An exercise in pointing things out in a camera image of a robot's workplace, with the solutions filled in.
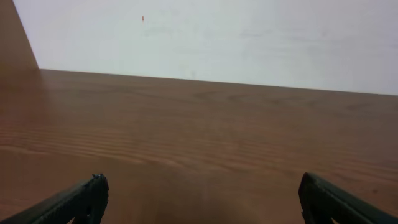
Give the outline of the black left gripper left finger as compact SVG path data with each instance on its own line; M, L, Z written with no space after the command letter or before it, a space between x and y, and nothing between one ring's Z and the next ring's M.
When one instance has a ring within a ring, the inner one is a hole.
M61 191L1 221L1 224L100 224L109 196L103 174Z

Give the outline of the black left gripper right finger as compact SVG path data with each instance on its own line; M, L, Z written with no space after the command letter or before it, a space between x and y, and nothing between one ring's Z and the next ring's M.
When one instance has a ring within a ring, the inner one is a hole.
M306 224L397 224L397 217L312 173L304 173L298 195Z

